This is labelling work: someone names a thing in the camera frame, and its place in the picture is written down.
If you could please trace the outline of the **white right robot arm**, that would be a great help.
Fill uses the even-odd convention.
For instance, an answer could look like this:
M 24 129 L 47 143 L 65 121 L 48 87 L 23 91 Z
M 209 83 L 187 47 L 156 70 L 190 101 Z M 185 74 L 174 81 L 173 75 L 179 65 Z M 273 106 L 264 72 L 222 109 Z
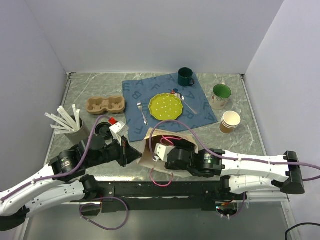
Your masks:
M 203 149 L 198 153 L 179 146 L 156 145 L 154 153 L 167 170 L 187 171 L 192 176 L 220 177 L 219 195 L 223 199 L 244 192 L 275 189 L 290 195 L 305 193 L 298 156 L 294 151 L 283 155 L 257 156 L 221 149 Z

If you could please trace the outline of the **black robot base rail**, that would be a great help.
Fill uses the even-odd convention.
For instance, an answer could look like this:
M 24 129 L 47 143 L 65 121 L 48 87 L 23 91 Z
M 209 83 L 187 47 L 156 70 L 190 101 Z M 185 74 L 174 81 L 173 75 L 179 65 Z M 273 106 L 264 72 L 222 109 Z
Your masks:
M 215 211 L 216 204 L 247 199 L 246 193 L 229 192 L 227 181 L 174 181 L 160 187 L 151 181 L 100 181 L 96 198 L 116 197 L 130 211 L 192 210 Z

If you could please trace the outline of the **kraft paper takeout bag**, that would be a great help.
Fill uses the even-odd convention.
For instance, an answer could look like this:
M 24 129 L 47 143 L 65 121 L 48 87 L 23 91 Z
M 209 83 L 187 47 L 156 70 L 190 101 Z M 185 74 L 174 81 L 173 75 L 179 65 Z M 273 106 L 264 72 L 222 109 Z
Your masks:
M 186 179 L 192 175 L 187 170 L 170 170 L 165 168 L 168 160 L 168 154 L 174 147 L 183 148 L 191 147 L 191 151 L 198 153 L 199 147 L 190 134 L 181 134 L 177 132 L 170 132 L 166 130 L 150 128 L 143 140 L 145 143 L 144 151 L 141 159 L 137 162 L 144 168 L 151 169 L 149 174 L 151 181 L 158 187 L 168 187 L 174 177 Z M 159 183 L 153 179 L 152 172 L 159 172 L 170 176 L 170 180 L 166 183 Z

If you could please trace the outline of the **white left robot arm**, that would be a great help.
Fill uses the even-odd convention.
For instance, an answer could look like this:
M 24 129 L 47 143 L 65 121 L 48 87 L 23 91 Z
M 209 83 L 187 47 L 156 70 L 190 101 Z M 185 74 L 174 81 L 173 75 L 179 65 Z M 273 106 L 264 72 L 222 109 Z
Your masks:
M 122 137 L 106 144 L 94 135 L 62 151 L 41 170 L 0 194 L 0 230 L 12 230 L 45 209 L 72 201 L 94 201 L 101 188 L 86 170 L 116 161 L 121 167 L 142 157 Z

